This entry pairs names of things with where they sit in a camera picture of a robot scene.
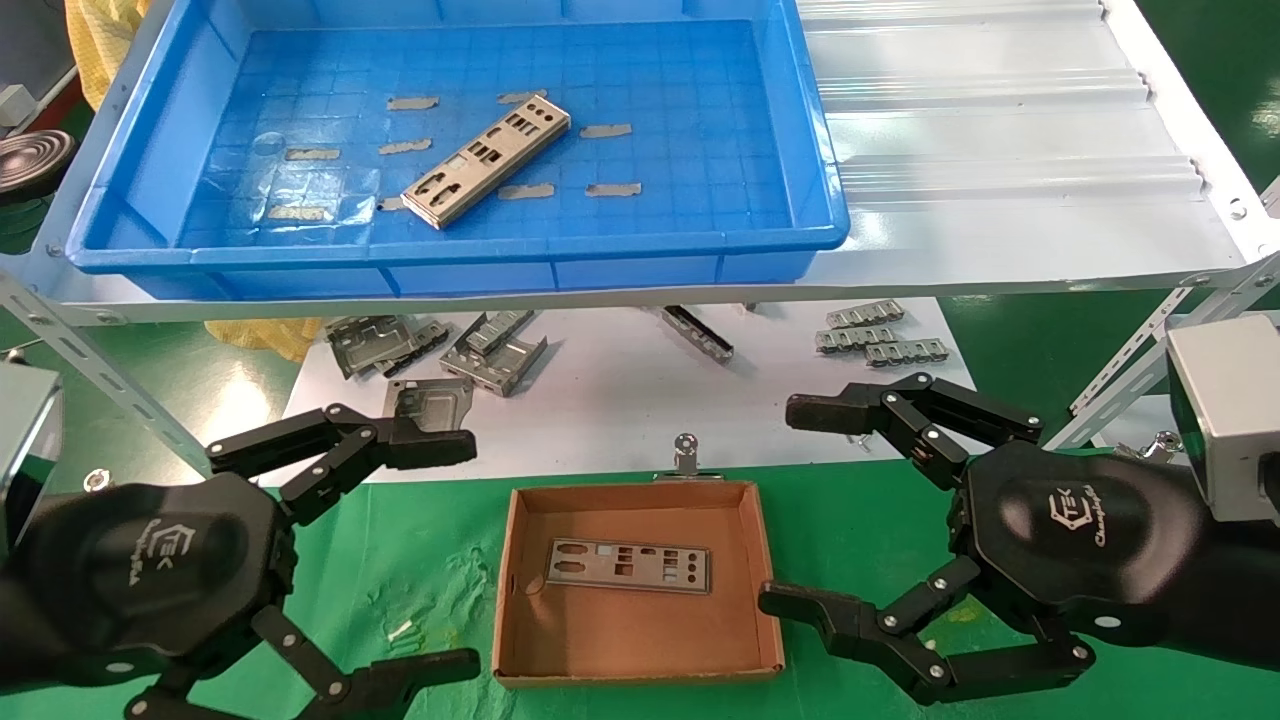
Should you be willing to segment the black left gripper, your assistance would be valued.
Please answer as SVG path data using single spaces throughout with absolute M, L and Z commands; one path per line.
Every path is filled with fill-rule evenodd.
M 127 719 L 237 719 L 188 700 L 260 641 L 314 692 L 298 719 L 402 719 L 417 694 L 481 671 L 476 650 L 340 673 L 279 609 L 298 562 L 291 524 L 316 521 L 376 469 L 477 456 L 470 430 L 424 430 L 343 404 L 212 442 L 189 486 L 125 484 L 41 501 L 20 538 L 20 688 L 114 685 L 160 674 Z M 307 466 L 276 501 L 248 479 Z

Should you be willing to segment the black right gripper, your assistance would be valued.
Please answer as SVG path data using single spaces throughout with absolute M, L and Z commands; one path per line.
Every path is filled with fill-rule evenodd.
M 785 421 L 879 434 L 937 488 L 960 489 L 954 548 L 974 560 L 951 560 L 886 609 L 763 583 L 759 610 L 814 628 L 827 655 L 878 667 L 931 706 L 1070 685 L 1094 655 L 1069 630 L 1102 641 L 1175 637 L 1181 587 L 1213 523 L 1187 468 L 1007 445 L 1038 442 L 1043 424 L 927 373 L 849 383 L 835 396 L 792 395 Z M 1001 447 L 970 461 L 946 430 Z M 920 632 L 970 593 L 1034 643 L 952 656 L 927 647 Z

